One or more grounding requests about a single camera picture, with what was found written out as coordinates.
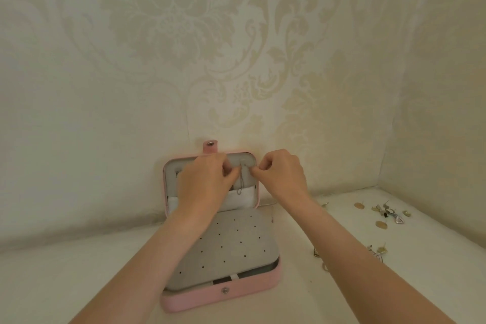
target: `floral motif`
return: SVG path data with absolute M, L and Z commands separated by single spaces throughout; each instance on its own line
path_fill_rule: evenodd
M 231 45 L 242 0 L 100 0 L 110 11 L 119 44 L 144 61 L 162 58 L 179 68 L 198 59 L 213 61 Z

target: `wallpaper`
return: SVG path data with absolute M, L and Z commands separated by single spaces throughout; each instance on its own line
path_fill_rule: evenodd
M 486 0 L 425 0 L 380 186 L 486 247 Z
M 376 185 L 421 2 L 0 0 L 0 240 L 157 219 L 208 138 Z

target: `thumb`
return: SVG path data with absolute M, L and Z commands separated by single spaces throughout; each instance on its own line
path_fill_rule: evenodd
M 251 167 L 249 169 L 250 169 L 250 174 L 252 175 L 252 177 L 256 178 L 257 180 L 259 180 L 261 182 L 262 179 L 264 178 L 264 174 L 265 174 L 266 170 L 261 170 L 257 166 Z
M 235 184 L 236 180 L 240 176 L 240 173 L 241 173 L 241 166 L 238 166 L 238 167 L 234 167 L 231 170 L 231 172 L 228 175 L 226 175 L 225 183 L 228 185 L 228 189 Z

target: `pink jewelry box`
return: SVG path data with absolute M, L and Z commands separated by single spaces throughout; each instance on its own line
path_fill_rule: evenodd
M 218 152 L 218 142 L 203 143 L 203 154 Z M 236 181 L 209 228 L 175 269 L 160 297 L 166 312 L 229 300 L 276 286 L 282 268 L 271 225 L 257 210 L 259 186 L 249 173 L 257 164 L 247 151 L 229 152 Z M 200 155 L 173 158 L 163 170 L 166 215 L 177 207 L 177 174 Z

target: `person's right hand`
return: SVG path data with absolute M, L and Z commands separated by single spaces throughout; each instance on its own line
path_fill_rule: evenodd
M 258 167 L 250 168 L 250 173 L 281 204 L 308 195 L 307 181 L 299 158 L 286 149 L 265 154 Z

